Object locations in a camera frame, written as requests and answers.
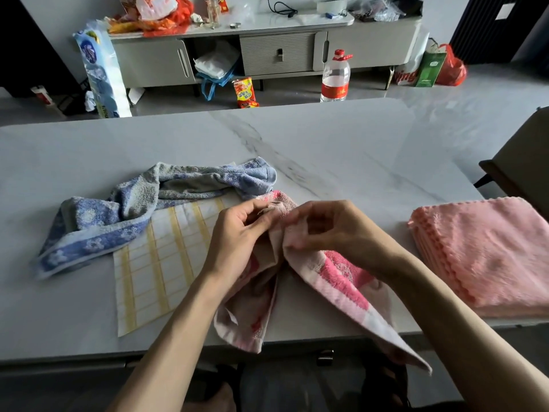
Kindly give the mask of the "person's left hand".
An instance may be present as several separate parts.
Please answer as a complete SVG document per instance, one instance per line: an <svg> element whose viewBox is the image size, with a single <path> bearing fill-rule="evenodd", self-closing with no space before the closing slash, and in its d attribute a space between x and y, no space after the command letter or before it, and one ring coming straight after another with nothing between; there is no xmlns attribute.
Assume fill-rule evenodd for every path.
<svg viewBox="0 0 549 412"><path fill-rule="evenodd" d="M261 209L275 209L264 200L252 199L219 213L200 277L209 277L225 295L244 272L257 240L244 232L248 215Z"/></svg>

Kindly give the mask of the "person's right hand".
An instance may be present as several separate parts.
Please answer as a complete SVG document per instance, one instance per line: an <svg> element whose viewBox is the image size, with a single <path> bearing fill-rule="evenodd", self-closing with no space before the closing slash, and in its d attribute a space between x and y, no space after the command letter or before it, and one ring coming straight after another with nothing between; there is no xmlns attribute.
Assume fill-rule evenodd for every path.
<svg viewBox="0 0 549 412"><path fill-rule="evenodd" d="M408 274L408 252L349 200L308 201L283 221L290 227L304 222L305 231L338 231L338 248L331 251L388 284Z"/></svg>

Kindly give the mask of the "pink floral towel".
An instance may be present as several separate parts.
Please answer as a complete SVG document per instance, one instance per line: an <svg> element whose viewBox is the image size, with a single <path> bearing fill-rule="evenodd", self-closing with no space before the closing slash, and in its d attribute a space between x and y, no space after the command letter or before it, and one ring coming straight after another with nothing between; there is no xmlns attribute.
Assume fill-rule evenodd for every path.
<svg viewBox="0 0 549 412"><path fill-rule="evenodd" d="M360 325L394 363L431 366L392 325L388 286L331 250L298 251L290 245L307 233L305 220L274 225L256 242L243 273L218 307L213 326L220 339L260 353L275 304L277 277L290 270L340 312Z"/></svg>

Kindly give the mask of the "person's left forearm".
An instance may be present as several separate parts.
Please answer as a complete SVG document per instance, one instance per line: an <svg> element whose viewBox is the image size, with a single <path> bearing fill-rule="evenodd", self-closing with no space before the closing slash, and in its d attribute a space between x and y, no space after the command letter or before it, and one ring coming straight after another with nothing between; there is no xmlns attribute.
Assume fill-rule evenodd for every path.
<svg viewBox="0 0 549 412"><path fill-rule="evenodd" d="M202 271L106 412L181 412L212 319L234 281Z"/></svg>

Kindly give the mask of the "white yellow checked cloth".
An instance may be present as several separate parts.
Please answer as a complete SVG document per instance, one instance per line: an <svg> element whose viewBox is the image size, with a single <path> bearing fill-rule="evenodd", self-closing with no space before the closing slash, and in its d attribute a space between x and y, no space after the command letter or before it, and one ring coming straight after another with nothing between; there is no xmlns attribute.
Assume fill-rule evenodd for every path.
<svg viewBox="0 0 549 412"><path fill-rule="evenodd" d="M144 231L113 254L118 337L172 312L202 270L223 209L236 193L153 213Z"/></svg>

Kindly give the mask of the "person's grey shorts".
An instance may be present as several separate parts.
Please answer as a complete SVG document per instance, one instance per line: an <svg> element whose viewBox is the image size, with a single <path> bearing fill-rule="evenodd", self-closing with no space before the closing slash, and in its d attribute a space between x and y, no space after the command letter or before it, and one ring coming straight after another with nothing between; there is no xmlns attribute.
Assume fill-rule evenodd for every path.
<svg viewBox="0 0 549 412"><path fill-rule="evenodd" d="M366 371L355 358L319 366L293 358L247 363L240 381L241 412L359 412Z"/></svg>

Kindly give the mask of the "blue floral towel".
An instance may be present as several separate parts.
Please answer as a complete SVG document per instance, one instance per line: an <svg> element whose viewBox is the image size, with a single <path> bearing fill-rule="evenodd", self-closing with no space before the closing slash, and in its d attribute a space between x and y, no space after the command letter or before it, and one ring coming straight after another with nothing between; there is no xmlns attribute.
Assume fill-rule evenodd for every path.
<svg viewBox="0 0 549 412"><path fill-rule="evenodd" d="M277 172L263 158L215 167L157 163L116 185L108 199L71 197L60 204L35 262L39 280L77 270L136 239L156 210L236 192L269 193Z"/></svg>

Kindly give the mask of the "clear water bottle red cap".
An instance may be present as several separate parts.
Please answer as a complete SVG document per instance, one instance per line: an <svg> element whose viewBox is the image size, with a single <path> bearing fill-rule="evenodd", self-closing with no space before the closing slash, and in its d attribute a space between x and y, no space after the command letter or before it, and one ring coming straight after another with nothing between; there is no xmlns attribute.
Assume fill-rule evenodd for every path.
<svg viewBox="0 0 549 412"><path fill-rule="evenodd" d="M351 75L349 59L352 57L353 55L347 55L344 49L336 49L333 58L325 63L321 84L321 103L346 100Z"/></svg>

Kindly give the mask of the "grey tv cabinet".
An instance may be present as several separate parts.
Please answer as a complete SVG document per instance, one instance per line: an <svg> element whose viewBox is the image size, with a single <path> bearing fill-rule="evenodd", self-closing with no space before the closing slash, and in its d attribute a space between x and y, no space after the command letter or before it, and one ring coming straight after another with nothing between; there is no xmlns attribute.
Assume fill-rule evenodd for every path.
<svg viewBox="0 0 549 412"><path fill-rule="evenodd" d="M422 16L395 22L361 22L351 15L327 19L315 13L289 19L260 13L237 28L188 28L180 35L148 38L141 33L112 35L126 88L195 85L194 60L224 40L240 52L234 76L253 80L321 75L335 50L353 57L352 70L394 68L409 61Z"/></svg>

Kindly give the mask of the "clear glass bottle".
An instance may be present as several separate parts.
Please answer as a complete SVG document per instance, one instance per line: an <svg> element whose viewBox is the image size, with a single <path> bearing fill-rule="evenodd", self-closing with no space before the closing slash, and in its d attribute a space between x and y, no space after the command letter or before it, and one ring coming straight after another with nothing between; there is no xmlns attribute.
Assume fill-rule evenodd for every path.
<svg viewBox="0 0 549 412"><path fill-rule="evenodd" d="M216 29L220 26L219 15L221 9L218 0L205 0L207 12L208 12L208 24L211 29Z"/></svg>

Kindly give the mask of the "blue white tissue pack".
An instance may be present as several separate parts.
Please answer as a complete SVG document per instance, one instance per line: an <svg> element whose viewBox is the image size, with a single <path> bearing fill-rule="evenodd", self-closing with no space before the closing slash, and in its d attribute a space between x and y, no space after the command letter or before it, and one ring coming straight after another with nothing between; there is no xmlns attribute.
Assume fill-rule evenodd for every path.
<svg viewBox="0 0 549 412"><path fill-rule="evenodd" d="M132 117L118 57L107 30L104 21L91 20L73 37L81 53L99 116Z"/></svg>

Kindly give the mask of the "red plastic bag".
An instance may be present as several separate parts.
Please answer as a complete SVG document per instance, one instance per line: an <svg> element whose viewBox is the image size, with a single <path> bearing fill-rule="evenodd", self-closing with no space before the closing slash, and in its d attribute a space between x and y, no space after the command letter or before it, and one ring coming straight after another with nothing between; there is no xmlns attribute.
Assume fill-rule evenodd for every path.
<svg viewBox="0 0 549 412"><path fill-rule="evenodd" d="M435 83L441 86L459 86L467 77L467 68L464 62L457 58L451 45L443 43L439 45L439 49L445 51L446 57Z"/></svg>

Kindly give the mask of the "pile of orange red bags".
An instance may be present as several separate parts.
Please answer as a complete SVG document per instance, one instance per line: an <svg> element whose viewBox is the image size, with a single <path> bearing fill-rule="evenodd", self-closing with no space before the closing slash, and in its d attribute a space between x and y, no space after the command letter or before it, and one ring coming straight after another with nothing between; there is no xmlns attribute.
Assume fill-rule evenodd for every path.
<svg viewBox="0 0 549 412"><path fill-rule="evenodd" d="M145 37L184 34L191 24L190 0L120 0L124 15L105 17L109 34L141 32Z"/></svg>

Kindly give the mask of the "white red box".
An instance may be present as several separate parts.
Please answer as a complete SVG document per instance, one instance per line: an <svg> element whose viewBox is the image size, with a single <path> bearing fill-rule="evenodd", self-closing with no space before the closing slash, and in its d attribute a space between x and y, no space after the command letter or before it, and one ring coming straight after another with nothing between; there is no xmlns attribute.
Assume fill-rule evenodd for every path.
<svg viewBox="0 0 549 412"><path fill-rule="evenodd" d="M54 107L56 106L56 104L54 103L53 99L51 98L51 96L48 94L47 90L45 89L44 86L42 85L38 85L38 86L34 86L34 87L31 87L31 91L32 93L37 96L37 98L45 104L45 106L47 107Z"/></svg>

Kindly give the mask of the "black bag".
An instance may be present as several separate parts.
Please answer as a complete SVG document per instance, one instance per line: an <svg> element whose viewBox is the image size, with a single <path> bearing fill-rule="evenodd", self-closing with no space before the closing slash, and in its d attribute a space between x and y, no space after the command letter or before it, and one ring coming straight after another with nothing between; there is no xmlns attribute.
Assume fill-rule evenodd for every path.
<svg viewBox="0 0 549 412"><path fill-rule="evenodd" d="M392 0L392 3L402 12L402 19L423 17L422 0Z"/></svg>

